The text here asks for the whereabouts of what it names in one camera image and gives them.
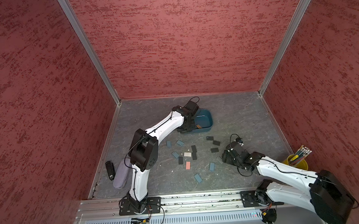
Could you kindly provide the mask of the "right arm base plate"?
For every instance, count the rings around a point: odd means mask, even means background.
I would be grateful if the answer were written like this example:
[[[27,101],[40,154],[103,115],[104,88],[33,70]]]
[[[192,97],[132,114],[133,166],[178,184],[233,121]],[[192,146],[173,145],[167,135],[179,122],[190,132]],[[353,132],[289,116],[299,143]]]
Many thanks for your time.
[[[274,206],[284,205],[283,202],[274,202],[264,191],[242,191],[240,193],[244,208],[267,207],[270,204]]]

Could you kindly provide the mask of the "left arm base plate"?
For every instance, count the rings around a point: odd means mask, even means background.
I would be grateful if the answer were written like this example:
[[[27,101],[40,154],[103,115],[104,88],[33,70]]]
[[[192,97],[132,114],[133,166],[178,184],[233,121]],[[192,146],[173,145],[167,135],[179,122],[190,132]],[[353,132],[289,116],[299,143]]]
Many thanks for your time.
[[[142,201],[123,198],[118,206],[120,216],[156,214],[161,212],[161,197],[147,197]]]

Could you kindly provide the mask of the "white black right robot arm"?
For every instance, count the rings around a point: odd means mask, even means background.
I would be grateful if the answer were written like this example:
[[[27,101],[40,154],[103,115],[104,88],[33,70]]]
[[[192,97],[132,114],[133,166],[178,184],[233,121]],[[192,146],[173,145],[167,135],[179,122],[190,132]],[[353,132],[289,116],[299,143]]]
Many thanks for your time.
[[[265,179],[252,194],[243,192],[244,207],[262,206],[264,223],[274,223],[274,206],[286,203],[316,213],[328,224],[346,224],[351,211],[359,206],[356,199],[328,170],[306,171],[283,164],[259,153],[249,153],[238,142],[228,144],[222,161],[237,170],[257,172]]]

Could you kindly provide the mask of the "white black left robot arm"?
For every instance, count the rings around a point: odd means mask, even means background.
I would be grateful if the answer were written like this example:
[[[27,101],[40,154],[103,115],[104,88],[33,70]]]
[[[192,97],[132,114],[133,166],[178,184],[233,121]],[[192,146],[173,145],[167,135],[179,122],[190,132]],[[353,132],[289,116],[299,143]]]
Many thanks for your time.
[[[147,206],[147,184],[150,169],[158,159],[159,144],[174,130],[191,132],[196,129],[194,117],[199,110],[196,102],[189,101],[184,106],[176,106],[160,122],[147,130],[138,129],[134,133],[130,150],[132,170],[131,188],[127,200],[135,213],[141,214]]]

